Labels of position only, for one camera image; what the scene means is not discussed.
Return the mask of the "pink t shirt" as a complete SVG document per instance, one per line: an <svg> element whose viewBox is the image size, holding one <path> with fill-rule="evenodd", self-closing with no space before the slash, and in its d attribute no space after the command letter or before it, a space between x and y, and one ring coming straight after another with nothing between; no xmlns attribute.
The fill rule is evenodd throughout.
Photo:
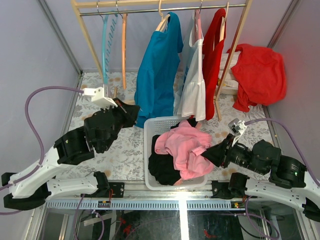
<svg viewBox="0 0 320 240"><path fill-rule="evenodd" d="M194 118L182 120L161 134L153 147L156 154L173 157L173 169L184 181L205 176L214 169L214 164L202 156L212 146L212 136L196 125Z"/></svg>

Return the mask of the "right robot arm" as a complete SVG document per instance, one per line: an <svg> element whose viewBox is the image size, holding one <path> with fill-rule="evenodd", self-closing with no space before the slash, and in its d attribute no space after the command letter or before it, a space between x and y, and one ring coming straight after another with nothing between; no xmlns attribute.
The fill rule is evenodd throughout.
<svg viewBox="0 0 320 240"><path fill-rule="evenodd" d="M315 222L320 220L320 189L307 167L293 157L283 155L281 149L260 140L248 148L234 142L228 134L219 144L205 150L201 156L216 167L226 168L236 164L262 176L269 175L267 182L240 172L231 174L222 187L213 186L215 198L232 199L244 196L267 198L289 206Z"/></svg>

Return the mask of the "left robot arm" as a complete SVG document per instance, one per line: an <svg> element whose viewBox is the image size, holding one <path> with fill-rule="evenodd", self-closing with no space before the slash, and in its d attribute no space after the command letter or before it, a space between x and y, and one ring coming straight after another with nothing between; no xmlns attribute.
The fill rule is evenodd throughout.
<svg viewBox="0 0 320 240"><path fill-rule="evenodd" d="M84 120L83 126L71 130L55 141L44 155L27 169L6 172L3 185L9 184L9 194L3 198L6 209L28 211L52 199L84 195L89 198L109 197L111 188L104 172L94 171L85 177L57 179L64 170L91 160L95 154L109 150L123 128L137 123L140 107L114 99L116 106L102 108Z"/></svg>

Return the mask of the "teal t shirt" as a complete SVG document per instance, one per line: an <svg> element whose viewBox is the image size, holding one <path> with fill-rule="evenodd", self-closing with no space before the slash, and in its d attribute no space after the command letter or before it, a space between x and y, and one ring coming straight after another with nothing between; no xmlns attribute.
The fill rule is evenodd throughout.
<svg viewBox="0 0 320 240"><path fill-rule="evenodd" d="M140 106L139 128L148 119L173 115L174 82L184 44L179 17L174 12L168 15L166 30L153 32L137 73L134 101Z"/></svg>

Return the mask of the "white t shirt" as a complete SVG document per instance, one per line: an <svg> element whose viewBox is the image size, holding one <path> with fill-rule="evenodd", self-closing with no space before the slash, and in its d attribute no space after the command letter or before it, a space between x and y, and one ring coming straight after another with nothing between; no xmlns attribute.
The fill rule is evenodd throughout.
<svg viewBox="0 0 320 240"><path fill-rule="evenodd" d="M206 87L203 76L203 41L195 41L195 11L189 22L181 52L183 76L177 81L173 114L193 117L197 122L206 118Z"/></svg>

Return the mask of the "light blue hanger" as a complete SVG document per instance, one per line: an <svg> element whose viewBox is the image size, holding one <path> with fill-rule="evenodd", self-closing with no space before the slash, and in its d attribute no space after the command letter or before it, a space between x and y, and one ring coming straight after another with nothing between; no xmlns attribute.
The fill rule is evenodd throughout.
<svg viewBox="0 0 320 240"><path fill-rule="evenodd" d="M108 89L109 87L109 65L112 53L112 44L113 38L115 35L115 30L118 22L118 14L109 14L103 15L99 10L99 0L96 2L96 9L98 15L102 18L103 27L102 27L102 40L101 40L101 67L102 67L102 79L103 79L103 87Z"/></svg>

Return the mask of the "orange hanger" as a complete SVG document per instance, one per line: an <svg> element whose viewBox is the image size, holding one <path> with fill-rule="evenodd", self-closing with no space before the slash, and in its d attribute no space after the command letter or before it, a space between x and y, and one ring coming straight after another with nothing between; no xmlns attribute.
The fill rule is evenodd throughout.
<svg viewBox="0 0 320 240"><path fill-rule="evenodd" d="M118 1L116 0L116 9L122 18L122 31L121 31L121 75L122 75L122 87L125 90L127 88L126 81L126 36L127 36L127 13L120 13L118 8Z"/></svg>

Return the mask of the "pink hanger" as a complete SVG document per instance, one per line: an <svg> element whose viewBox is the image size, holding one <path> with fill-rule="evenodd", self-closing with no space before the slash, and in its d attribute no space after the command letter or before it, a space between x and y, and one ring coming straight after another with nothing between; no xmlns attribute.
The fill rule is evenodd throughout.
<svg viewBox="0 0 320 240"><path fill-rule="evenodd" d="M195 41L202 39L202 22L201 22L201 10L203 6L203 0L200 1L200 6L194 11L194 38Z"/></svg>

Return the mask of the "red hanging t shirt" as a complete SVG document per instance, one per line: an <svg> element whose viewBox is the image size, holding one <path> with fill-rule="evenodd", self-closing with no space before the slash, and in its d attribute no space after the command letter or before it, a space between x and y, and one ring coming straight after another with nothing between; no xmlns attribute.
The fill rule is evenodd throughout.
<svg viewBox="0 0 320 240"><path fill-rule="evenodd" d="M225 16L226 10L224 8L220 8L215 12L202 45L202 73L205 82L205 119L207 121L211 120L215 114L214 95L218 83L225 41L225 37L220 39L221 25Z"/></svg>

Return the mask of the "wooden hanger right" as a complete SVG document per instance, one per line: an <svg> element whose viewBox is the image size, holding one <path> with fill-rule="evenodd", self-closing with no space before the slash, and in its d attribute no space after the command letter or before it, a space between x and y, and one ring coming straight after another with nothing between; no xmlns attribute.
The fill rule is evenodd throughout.
<svg viewBox="0 0 320 240"><path fill-rule="evenodd" d="M227 16L229 11L229 5L230 5L230 2L228 1L226 3L225 16L221 20L219 42L223 41L225 38L225 29L226 29L226 21L227 21Z"/></svg>

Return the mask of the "white laundry basket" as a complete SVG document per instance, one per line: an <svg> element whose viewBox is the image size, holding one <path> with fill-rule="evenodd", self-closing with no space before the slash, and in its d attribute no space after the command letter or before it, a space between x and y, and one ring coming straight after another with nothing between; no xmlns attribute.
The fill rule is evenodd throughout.
<svg viewBox="0 0 320 240"><path fill-rule="evenodd" d="M164 116L150 118L145 121L143 128L143 160L144 160L144 181L148 189L152 191L177 191L177 190L191 190L203 187L208 178L206 175L183 181L179 185L162 185L148 169L149 157L152 153L152 138L155 135L162 135L168 132L172 126L175 126L185 117L179 116Z"/></svg>

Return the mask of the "black garment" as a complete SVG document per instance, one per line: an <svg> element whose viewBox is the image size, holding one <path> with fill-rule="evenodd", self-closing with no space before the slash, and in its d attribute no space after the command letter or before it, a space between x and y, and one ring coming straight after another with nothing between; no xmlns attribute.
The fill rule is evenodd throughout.
<svg viewBox="0 0 320 240"><path fill-rule="evenodd" d="M181 179L180 172L173 167L173 157L169 154L157 154L153 149L159 136L159 134L154 135L152 138L151 155L148 158L148 170L161 185L179 185L184 180Z"/></svg>

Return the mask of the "white folded cloth stack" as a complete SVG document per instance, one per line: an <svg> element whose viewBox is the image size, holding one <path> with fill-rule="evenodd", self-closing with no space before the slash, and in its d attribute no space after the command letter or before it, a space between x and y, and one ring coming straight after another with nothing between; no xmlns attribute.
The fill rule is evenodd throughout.
<svg viewBox="0 0 320 240"><path fill-rule="evenodd" d="M230 87L230 88L233 88L233 89L238 89L239 83L238 83L236 77L233 75L231 68L234 67L237 64L240 53L241 53L240 51L237 51L237 52L235 52L233 54L229 69L226 72L226 77L225 77L225 80L224 80L223 87ZM223 53L221 55L217 85L219 85L220 82L221 82L222 75L223 75L223 72L224 72L224 69L225 69L225 65L227 63L228 56L229 56L228 53Z"/></svg>

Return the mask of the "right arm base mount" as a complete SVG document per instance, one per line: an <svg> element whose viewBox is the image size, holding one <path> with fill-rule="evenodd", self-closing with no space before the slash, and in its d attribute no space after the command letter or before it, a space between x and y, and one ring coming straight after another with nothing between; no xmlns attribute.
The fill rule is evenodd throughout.
<svg viewBox="0 0 320 240"><path fill-rule="evenodd" d="M212 198L214 199L223 199L223 200L231 200L235 196L228 189L229 182L220 182L217 180L213 180L211 182L212 186Z"/></svg>

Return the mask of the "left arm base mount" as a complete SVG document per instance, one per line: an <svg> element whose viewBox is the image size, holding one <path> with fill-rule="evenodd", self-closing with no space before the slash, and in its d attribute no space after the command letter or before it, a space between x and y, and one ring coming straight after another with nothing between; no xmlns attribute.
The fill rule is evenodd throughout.
<svg viewBox="0 0 320 240"><path fill-rule="evenodd" d="M110 198L123 198L125 193L124 182L110 182L109 183Z"/></svg>

